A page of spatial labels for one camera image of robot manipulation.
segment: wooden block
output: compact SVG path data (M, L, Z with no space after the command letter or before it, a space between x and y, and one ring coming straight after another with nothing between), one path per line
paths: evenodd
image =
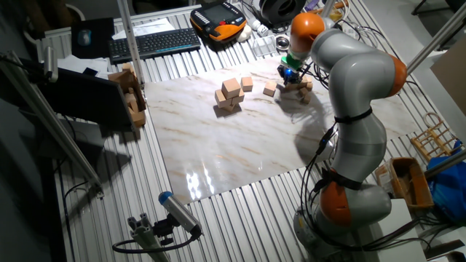
M265 84L265 88L264 88L264 94L265 95L268 95L268 96L271 96L271 97L274 97L274 94L275 94L275 89L277 88L277 83L275 82L267 82Z
M226 99L234 98L240 95L241 86L236 79L224 81L221 85L221 91Z
M232 105L236 105L238 103L241 103L244 100L245 100L245 93L241 89L240 90L240 95L235 97L235 98L232 98Z
M224 108L232 104L232 99L226 99L221 90L216 90L216 101L219 108Z
M314 85L312 84L312 82L307 82L307 84L306 84L307 91L311 92L313 86Z
M305 96L307 95L308 92L309 92L309 90L307 90L306 87L301 88L301 89L299 90L299 94L300 94L302 97L305 97Z
M222 109L227 110L228 112L232 112L236 104L230 105L230 106L224 106Z
M244 91L244 92L253 91L253 78L250 77L250 76L242 77L241 78L241 88L242 88L242 91Z
M131 100L130 101L130 107L131 107L131 109L133 110L134 113L139 112L139 107L138 107L138 103L136 103L136 100Z
M303 98L303 103L308 104L309 102L311 102L311 92L306 93L306 95Z
M144 112L139 112L131 115L134 125L136 127L142 127L146 124L146 115Z
M291 84L287 83L285 89L287 90L297 90L299 88L299 84Z
M299 83L298 85L299 85L300 88L306 87L308 82L310 82L309 77L303 76L303 78L301 80L301 83Z

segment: monitor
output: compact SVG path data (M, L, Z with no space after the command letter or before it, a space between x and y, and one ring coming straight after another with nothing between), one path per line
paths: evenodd
M21 63L43 73L41 63L24 59ZM135 130L125 96L116 82L59 68L55 83L37 86L56 113L96 122L112 131Z

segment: tabletop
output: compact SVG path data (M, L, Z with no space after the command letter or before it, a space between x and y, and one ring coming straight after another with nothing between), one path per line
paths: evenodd
M352 4L354 8L348 16L350 21L381 30L362 0L354 0ZM167 17L175 28L187 28L190 26L189 13L194 8L137 15L132 17L133 25ZM121 20L115 20L115 29L116 32L123 30ZM254 33L247 42L228 44L217 52L202 46L195 52L147 59L143 62L143 74L148 82L160 82L279 55L275 53L255 57L251 47L257 37ZM70 40L70 28L46 32L46 38L37 44L39 59L42 59L42 51L46 46L54 47L59 58L70 55ZM384 39L378 39L377 44L379 49L397 56ZM122 67L109 65L108 69L117 72ZM431 99L413 84L406 84L398 97L413 117L415 127L424 130L424 113L436 111ZM117 254L111 249L112 243L130 239L126 222L130 216L147 213L151 222L166 217L166 211L158 204L157 197L161 192L173 189L149 112L146 112L146 118L148 122L141 129L138 139L132 134L114 134L106 140L103 158L98 164L98 173L103 178L104 198L89 198L83 190L68 195L66 204L68 211L72 212L71 235L68 235L63 223L63 237L69 261L73 260L71 250L74 250L76 261L150 261L146 255ZM391 140L387 144L384 161L391 157L412 156L421 165L426 165L409 142L416 134L419 133ZM130 156L130 161L122 162L115 152ZM67 164L61 167L63 183L58 173L55 174L57 187L63 184L64 191L84 180L78 170L70 167ZM314 182L319 178L319 167L312 173ZM228 261L307 261L309 254L297 241L292 224L299 202L302 171L284 172L187 204L203 225L205 235L188 247L168 252L171 260L210 262L225 261L223 258L226 258ZM374 177L369 176L366 182L375 183ZM64 220L60 189L58 196ZM182 229L175 229L173 238L178 244L186 241L188 236ZM333 258L333 261L341 261L341 257Z

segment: black keyboard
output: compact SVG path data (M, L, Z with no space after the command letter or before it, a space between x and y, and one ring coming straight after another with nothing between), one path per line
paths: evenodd
M136 43L141 59L192 51L201 46L193 28L136 36ZM111 40L108 42L108 48L111 64L131 61L126 39Z

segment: marble mat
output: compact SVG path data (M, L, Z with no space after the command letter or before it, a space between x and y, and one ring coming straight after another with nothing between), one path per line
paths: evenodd
M303 167L333 124L325 90L314 81L311 103L297 92L263 95L265 83L282 83L280 57L195 76L146 83L147 104L173 193L183 204ZM254 88L232 113L216 106L224 80L252 76ZM372 102L387 138L416 131L398 97Z

